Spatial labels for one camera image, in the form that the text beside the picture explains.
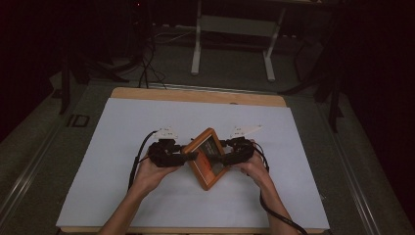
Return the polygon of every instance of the floor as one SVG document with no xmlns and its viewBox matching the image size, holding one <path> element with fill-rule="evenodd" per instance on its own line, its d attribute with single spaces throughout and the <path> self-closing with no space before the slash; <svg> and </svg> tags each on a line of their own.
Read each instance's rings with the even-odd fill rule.
<svg viewBox="0 0 415 235">
<path fill-rule="evenodd" d="M 271 57 L 277 81 L 270 83 L 260 49 L 212 42 L 210 35 L 204 35 L 200 74 L 191 75 L 192 33 L 188 36 L 156 37 L 157 50 L 148 72 L 151 88 L 277 94 L 300 83 L 293 63 L 299 48 L 294 38 L 277 41 Z M 72 83 L 71 106 L 65 115 L 58 115 L 60 100 L 49 97 L 1 143 L 0 234 L 58 231 L 56 220 L 107 99 L 115 87 L 138 86 L 142 71 L 139 67 L 122 72 L 128 83 L 112 82 L 92 71 L 88 85 Z M 56 87 L 59 79 L 59 73 L 51 77 Z M 315 88 L 284 98 L 329 219 L 331 230 L 324 234 L 415 234 L 347 96 L 341 96 L 343 117 L 338 117 L 339 133 L 334 133 L 327 122 L 329 103 L 314 102 Z M 70 127 L 70 115 L 90 116 L 90 121 L 86 127 Z"/>
</svg>

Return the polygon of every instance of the white paper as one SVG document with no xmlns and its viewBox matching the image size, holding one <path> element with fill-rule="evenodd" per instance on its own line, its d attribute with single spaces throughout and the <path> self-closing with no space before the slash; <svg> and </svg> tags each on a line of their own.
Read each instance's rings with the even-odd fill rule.
<svg viewBox="0 0 415 235">
<path fill-rule="evenodd" d="M 262 125 L 250 134 L 264 151 L 270 174 L 294 222 L 328 229 L 289 108 L 109 99 L 73 181 L 57 226 L 102 226 L 125 195 L 144 138 L 171 126 L 186 145 L 206 128 L 228 139 L 235 126 Z M 145 152 L 154 141 L 150 138 Z M 254 182 L 232 168 L 205 191 L 186 164 L 168 175 L 141 204 L 131 226 L 268 227 Z"/>
</svg>

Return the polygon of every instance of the person's right hand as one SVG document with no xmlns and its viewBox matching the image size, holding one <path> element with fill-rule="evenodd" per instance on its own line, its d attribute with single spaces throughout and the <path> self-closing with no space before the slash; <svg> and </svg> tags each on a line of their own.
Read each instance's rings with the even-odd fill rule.
<svg viewBox="0 0 415 235">
<path fill-rule="evenodd" d="M 241 172 L 250 176 L 259 187 L 264 186 L 265 183 L 271 180 L 262 162 L 262 158 L 257 151 L 254 151 L 253 156 L 247 162 L 232 166 L 240 168 Z"/>
</svg>

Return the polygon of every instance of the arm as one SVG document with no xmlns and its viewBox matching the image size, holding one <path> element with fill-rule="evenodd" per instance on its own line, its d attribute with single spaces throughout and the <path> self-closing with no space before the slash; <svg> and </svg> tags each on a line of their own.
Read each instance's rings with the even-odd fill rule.
<svg viewBox="0 0 415 235">
<path fill-rule="evenodd" d="M 250 176 L 255 184 L 259 187 L 262 194 L 263 201 L 273 211 L 283 215 L 286 218 L 290 218 L 289 213 L 281 202 L 280 196 L 275 188 L 274 182 L 266 171 L 262 159 L 257 152 L 254 152 L 252 158 L 246 163 L 234 164 L 235 167 L 241 169 L 242 173 Z M 296 228 L 288 225 L 280 219 L 268 214 L 269 227 L 271 234 L 284 234 L 284 235 L 298 235 Z"/>
<path fill-rule="evenodd" d="M 150 159 L 141 162 L 134 183 L 98 234 L 124 235 L 143 199 L 157 188 L 166 175 L 176 171 L 178 168 L 157 167 Z"/>
</svg>

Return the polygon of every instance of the wooden table edge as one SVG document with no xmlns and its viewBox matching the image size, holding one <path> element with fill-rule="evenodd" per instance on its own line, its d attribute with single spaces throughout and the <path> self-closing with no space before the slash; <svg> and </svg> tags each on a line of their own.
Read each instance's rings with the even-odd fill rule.
<svg viewBox="0 0 415 235">
<path fill-rule="evenodd" d="M 70 227 L 62 226 L 61 230 L 66 233 L 76 233 L 76 232 L 85 232 L 85 233 L 96 233 L 100 230 L 101 227 Z M 308 228 L 305 229 L 309 234 L 319 234 L 323 233 L 324 229 L 319 228 Z M 218 233 L 228 233 L 228 234 L 269 234 L 268 228 L 204 228 L 204 227 L 130 227 L 127 233 L 141 233 L 141 234 L 218 234 Z"/>
<path fill-rule="evenodd" d="M 284 98 L 278 95 L 242 94 L 217 91 L 118 87 L 114 89 L 111 98 L 287 107 Z"/>
</svg>

